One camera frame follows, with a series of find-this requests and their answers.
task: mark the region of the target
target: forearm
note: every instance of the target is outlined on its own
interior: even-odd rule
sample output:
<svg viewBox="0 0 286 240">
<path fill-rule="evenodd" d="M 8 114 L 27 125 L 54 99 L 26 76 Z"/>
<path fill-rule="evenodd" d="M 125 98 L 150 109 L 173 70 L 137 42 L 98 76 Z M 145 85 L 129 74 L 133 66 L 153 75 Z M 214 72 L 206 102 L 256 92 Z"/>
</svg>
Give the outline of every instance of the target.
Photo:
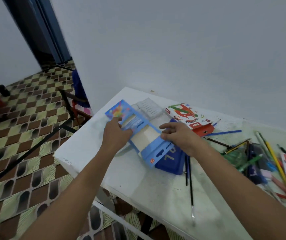
<svg viewBox="0 0 286 240">
<path fill-rule="evenodd" d="M 286 208 L 249 181 L 200 138 L 193 157 L 253 239 L 286 239 Z"/>
<path fill-rule="evenodd" d="M 100 149 L 21 239 L 76 239 L 114 155 Z"/>
</svg>

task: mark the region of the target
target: patterned floor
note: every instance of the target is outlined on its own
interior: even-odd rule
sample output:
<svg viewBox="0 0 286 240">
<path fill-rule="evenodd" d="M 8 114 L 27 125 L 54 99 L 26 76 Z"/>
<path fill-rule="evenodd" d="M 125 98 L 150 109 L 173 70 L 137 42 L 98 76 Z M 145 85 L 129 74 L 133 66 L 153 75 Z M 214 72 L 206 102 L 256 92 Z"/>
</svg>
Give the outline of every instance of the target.
<svg viewBox="0 0 286 240">
<path fill-rule="evenodd" d="M 64 66 L 75 69 L 73 61 Z M 71 73 L 53 68 L 8 86 L 11 96 L 0 94 L 7 104 L 0 113 L 9 117 L 0 123 L 0 172 L 68 119 L 58 88 L 74 93 Z M 78 129 L 76 121 L 69 126 Z M 55 150 L 71 135 L 61 129 L 0 179 L 0 239 L 18 239 L 72 181 L 53 158 Z M 114 202 L 116 213 L 141 229 L 145 214 L 108 191 L 105 193 Z M 183 239 L 155 220 L 150 230 L 153 239 Z M 119 240 L 137 236 L 93 206 L 78 239 Z"/>
</svg>

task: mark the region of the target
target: wooden chair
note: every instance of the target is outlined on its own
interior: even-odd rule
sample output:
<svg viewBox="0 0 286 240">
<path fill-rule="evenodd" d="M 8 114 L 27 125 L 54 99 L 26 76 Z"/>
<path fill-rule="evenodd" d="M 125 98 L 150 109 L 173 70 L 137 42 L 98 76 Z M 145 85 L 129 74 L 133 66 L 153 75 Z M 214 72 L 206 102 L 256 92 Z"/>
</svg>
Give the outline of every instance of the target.
<svg viewBox="0 0 286 240">
<path fill-rule="evenodd" d="M 80 99 L 77 96 L 73 95 L 72 93 L 66 92 L 63 89 L 59 89 L 61 96 L 63 98 L 63 101 L 65 103 L 65 107 L 67 111 L 70 114 L 70 117 L 74 120 L 76 119 L 77 124 L 79 126 L 84 125 L 86 122 L 89 121 L 90 118 L 92 118 L 93 112 L 91 108 L 85 108 L 82 107 L 81 105 L 77 104 L 77 101 L 79 102 L 87 102 L 85 99 Z M 83 116 L 85 119 L 84 121 L 80 124 L 78 121 L 78 115 Z"/>
</svg>

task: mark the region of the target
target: hand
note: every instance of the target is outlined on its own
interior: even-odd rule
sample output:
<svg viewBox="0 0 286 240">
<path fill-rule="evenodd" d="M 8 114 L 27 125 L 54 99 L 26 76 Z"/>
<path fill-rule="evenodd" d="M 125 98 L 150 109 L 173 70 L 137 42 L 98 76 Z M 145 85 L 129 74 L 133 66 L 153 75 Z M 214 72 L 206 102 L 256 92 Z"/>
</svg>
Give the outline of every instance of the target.
<svg viewBox="0 0 286 240">
<path fill-rule="evenodd" d="M 169 122 L 160 126 L 161 138 L 166 141 L 173 141 L 189 156 L 194 155 L 194 147 L 201 139 L 191 129 L 181 122 Z"/>
<path fill-rule="evenodd" d="M 122 126 L 118 123 L 121 120 L 122 117 L 114 117 L 106 123 L 101 149 L 111 150 L 112 153 L 116 154 L 132 136 L 133 131 L 131 129 L 121 130 Z"/>
</svg>

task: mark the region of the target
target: table top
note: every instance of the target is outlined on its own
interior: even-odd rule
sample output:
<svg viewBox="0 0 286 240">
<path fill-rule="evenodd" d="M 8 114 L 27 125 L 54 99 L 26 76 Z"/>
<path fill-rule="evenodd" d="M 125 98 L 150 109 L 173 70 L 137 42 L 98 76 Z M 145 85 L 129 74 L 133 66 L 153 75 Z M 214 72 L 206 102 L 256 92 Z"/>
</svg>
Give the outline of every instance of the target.
<svg viewBox="0 0 286 240">
<path fill-rule="evenodd" d="M 129 104 L 135 104 L 146 98 L 151 98 L 163 108 L 177 104 L 176 101 L 125 87 L 57 149 L 54 154 L 55 158 L 73 177 L 76 177 L 101 146 L 103 129 L 108 121 L 104 113 L 122 99 Z M 189 103 L 200 104 L 196 101 L 189 101 Z M 276 147 L 277 143 L 286 148 L 286 131 L 284 130 L 207 109 L 197 108 L 197 110 L 202 111 L 213 121 L 220 118 L 218 130 L 243 130 L 242 133 L 219 135 L 212 137 L 213 139 L 226 144 L 238 144 L 247 138 L 252 138 L 253 142 L 257 142 L 254 130 L 258 130 L 270 142 L 276 153 L 279 152 Z M 169 119 L 164 114 L 152 123 L 158 126 L 168 122 Z M 211 145 L 219 151 L 224 149 L 214 143 Z M 183 237 L 200 240 L 251 239 L 199 163 L 191 160 L 191 164 L 195 226 L 191 221 L 190 190 L 185 185 L 185 176 L 177 176 L 156 168 L 150 169 L 134 149 L 113 158 L 101 186 L 172 228 Z"/>
</svg>

